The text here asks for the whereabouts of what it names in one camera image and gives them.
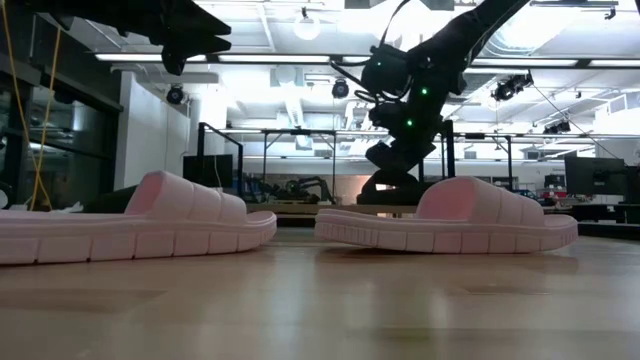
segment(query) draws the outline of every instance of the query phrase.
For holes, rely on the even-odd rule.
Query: pink slide sandal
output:
[[[0,264],[245,251],[276,232],[272,212],[167,172],[147,174],[123,215],[0,210]]]
[[[348,244],[440,254],[532,253],[578,239],[567,215],[544,215],[534,200],[473,177],[439,182],[422,196],[415,218],[388,219],[320,210],[316,237]]]

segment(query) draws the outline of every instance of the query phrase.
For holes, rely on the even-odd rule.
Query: white ceiling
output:
[[[344,10],[344,1],[339,0],[324,0],[324,5],[312,3],[307,5],[308,12],[310,17],[319,20],[317,28],[314,24],[296,24],[301,22],[300,8],[309,4],[307,1],[296,3],[296,0],[289,0],[287,4],[278,4],[276,1],[196,2],[232,27],[232,35],[227,37],[233,44],[232,52],[355,55],[368,54],[369,47],[377,44],[399,0],[387,0],[371,10]],[[396,45],[411,47],[420,41],[416,34],[422,34],[423,38],[430,36],[461,11],[463,9],[457,9],[454,13],[430,12],[416,0],[396,18],[391,29],[392,37],[402,34]],[[502,33],[496,34],[494,44],[499,41],[503,41],[498,44],[502,47],[511,44],[505,49],[509,54],[528,51],[528,55],[554,57],[637,56],[640,49],[640,17],[633,0],[620,0],[618,14],[612,20],[604,20],[606,12],[608,10],[525,7],[514,21],[503,28]],[[146,38],[132,35],[123,39],[114,29],[99,24],[90,25],[90,28],[99,32],[88,31],[90,28],[86,24],[80,24],[75,27],[82,31],[74,29],[72,34],[96,52],[159,50],[149,45]],[[313,40],[301,38],[300,33],[304,37],[314,31],[318,34]],[[162,71],[158,65],[140,65],[129,69],[139,70],[142,67],[147,74]],[[328,66],[298,68],[303,74],[335,75]],[[286,113],[285,99],[290,96],[290,92],[282,87],[272,86],[270,74],[273,69],[275,65],[211,64],[187,65],[185,71],[219,74],[220,82],[229,95],[228,120],[242,126],[260,127],[265,120],[274,120],[278,113]],[[593,109],[605,103],[590,98],[610,98],[613,96],[611,94],[640,88],[640,70],[535,70],[533,76],[536,86],[551,99],[555,107],[568,110],[574,120],[582,124],[590,123],[594,117]],[[197,86],[190,89],[198,91]],[[297,88],[296,94],[305,114],[344,115],[351,100],[334,100],[330,90],[330,85]],[[527,89],[524,94],[500,104],[496,112],[495,104],[489,99],[489,90],[479,89],[460,109],[457,106],[447,108],[448,113],[456,111],[455,115],[460,119],[456,123],[458,128],[493,129],[497,114],[497,121],[504,123],[502,128],[521,124],[519,128],[526,131],[527,127],[531,129],[530,125],[534,122],[557,112],[535,89]],[[582,98],[576,99],[577,91],[581,91]],[[329,120],[326,125],[333,126],[332,121]],[[533,131],[541,132],[542,127]]]

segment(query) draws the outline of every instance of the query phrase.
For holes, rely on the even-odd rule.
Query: ceiling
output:
[[[387,0],[369,10],[345,10],[344,0],[195,2],[232,27],[232,35],[227,40],[233,44],[230,50],[233,53],[367,55],[369,48],[379,42],[399,1]],[[303,5],[310,20],[302,19]],[[454,12],[433,12],[420,1],[413,1],[395,18],[389,37],[395,39],[395,46],[406,50],[468,9],[456,7]],[[483,54],[635,57],[640,49],[640,17],[635,3],[620,0],[616,9],[617,15],[605,20],[608,9],[527,6],[496,33]],[[159,48],[150,45],[144,37],[122,38],[115,29],[101,24],[77,21],[71,34],[95,52],[159,52]],[[160,91],[176,80],[164,73],[159,64],[114,66],[138,72],[140,81],[153,83]],[[277,67],[188,64],[185,75],[213,75],[211,81],[226,95],[227,120],[236,128],[289,127],[292,98],[300,106],[309,128],[344,129],[349,125],[353,129],[366,121],[366,109],[355,97],[333,99],[331,88],[337,74],[329,66],[296,66],[294,70],[302,79],[320,74],[327,75],[329,80],[301,81],[301,86],[293,89],[278,84]],[[452,99],[445,106],[443,115],[453,116],[457,131],[500,129],[541,133],[545,124],[563,116],[569,116],[588,131],[592,130],[597,107],[626,92],[640,90],[640,70],[544,69],[533,70],[532,75],[538,89],[527,88],[514,99],[496,104],[490,99],[490,91],[497,81],[508,75],[467,74],[470,87],[462,99]],[[351,91],[356,88],[353,83],[349,85]],[[185,84],[194,94],[203,93],[206,87],[207,84],[202,83]],[[349,117],[357,121],[350,122]]]

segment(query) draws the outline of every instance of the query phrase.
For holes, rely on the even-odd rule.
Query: wooden floor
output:
[[[399,254],[283,230],[258,251],[0,268],[0,358],[640,358],[640,243]]]

